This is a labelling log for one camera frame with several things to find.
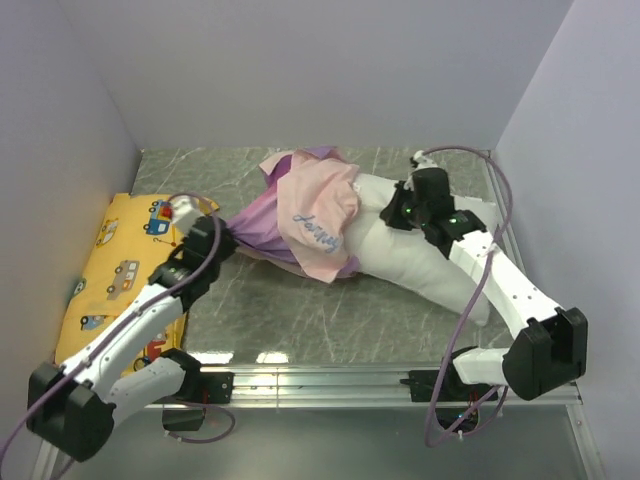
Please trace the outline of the white pillow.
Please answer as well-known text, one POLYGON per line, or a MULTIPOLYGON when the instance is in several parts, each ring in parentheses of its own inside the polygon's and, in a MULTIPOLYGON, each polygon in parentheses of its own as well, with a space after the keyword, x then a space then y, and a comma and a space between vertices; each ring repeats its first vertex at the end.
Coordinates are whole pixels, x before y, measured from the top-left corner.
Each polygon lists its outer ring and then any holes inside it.
POLYGON ((360 173, 353 189, 360 208, 344 231, 344 246, 359 261, 361 273, 414 292, 458 315, 476 284, 429 244, 421 231, 392 229, 379 218, 391 201, 396 182, 360 173))

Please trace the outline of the pink purple pillowcase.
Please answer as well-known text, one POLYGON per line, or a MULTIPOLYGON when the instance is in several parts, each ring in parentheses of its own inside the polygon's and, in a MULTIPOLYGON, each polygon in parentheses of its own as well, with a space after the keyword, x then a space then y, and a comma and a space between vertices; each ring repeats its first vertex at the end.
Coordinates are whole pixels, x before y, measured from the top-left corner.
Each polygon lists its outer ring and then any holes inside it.
POLYGON ((345 234, 360 210, 359 167, 324 146, 274 153, 259 168, 265 191, 227 221, 239 245, 324 283, 355 274, 345 234))

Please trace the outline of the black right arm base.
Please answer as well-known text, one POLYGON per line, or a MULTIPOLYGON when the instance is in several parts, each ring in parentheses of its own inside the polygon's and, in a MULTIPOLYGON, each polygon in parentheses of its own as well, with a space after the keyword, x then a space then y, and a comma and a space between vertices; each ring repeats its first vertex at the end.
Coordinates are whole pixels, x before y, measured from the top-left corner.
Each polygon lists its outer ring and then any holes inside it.
MULTIPOLYGON (((425 403, 433 396, 438 374, 438 370, 411 370, 400 383, 409 387, 413 403, 425 403)), ((461 418, 459 432, 466 434, 476 430, 480 424, 480 413, 474 411, 465 417, 464 412, 490 390, 491 386, 487 384, 462 383, 456 371, 449 367, 437 398, 435 417, 438 425, 448 429, 461 418)))

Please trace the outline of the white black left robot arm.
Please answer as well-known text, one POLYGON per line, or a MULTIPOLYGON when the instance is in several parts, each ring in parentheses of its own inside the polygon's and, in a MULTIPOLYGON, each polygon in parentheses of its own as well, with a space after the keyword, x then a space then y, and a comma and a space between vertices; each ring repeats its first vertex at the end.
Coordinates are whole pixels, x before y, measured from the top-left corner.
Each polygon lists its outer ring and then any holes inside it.
POLYGON ((127 309, 61 365, 41 364, 30 376, 27 429, 83 462, 114 428, 147 405, 168 399, 202 408, 201 364, 172 348, 142 369, 127 367, 218 279, 236 243, 217 216, 200 216, 152 273, 127 309))

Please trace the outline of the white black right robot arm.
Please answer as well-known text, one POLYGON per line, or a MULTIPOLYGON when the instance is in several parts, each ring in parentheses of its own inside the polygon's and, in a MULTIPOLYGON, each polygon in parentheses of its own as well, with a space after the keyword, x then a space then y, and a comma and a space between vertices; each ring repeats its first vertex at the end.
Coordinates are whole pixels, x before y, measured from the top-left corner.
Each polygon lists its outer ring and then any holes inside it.
POLYGON ((444 394, 460 400, 475 385, 510 388, 533 400, 582 377, 587 367, 588 321, 539 290, 500 249, 485 224, 454 205, 449 177, 418 167, 399 181, 381 219, 388 227, 418 229, 426 242, 479 287, 508 326, 507 349, 461 349, 444 361, 444 394))

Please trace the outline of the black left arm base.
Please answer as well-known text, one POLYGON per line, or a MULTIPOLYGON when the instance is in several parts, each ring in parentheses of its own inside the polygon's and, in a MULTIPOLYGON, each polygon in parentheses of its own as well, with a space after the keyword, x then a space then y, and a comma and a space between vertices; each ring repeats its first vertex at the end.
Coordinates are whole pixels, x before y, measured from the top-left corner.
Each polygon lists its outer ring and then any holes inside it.
POLYGON ((191 380, 185 379, 183 386, 173 395, 153 402, 162 406, 162 426, 166 436, 189 444, 208 444, 226 438, 236 426, 236 417, 224 408, 231 401, 234 374, 232 372, 202 373, 191 380), (229 426, 211 438, 187 438, 180 432, 198 431, 205 423, 209 412, 226 416, 229 426))

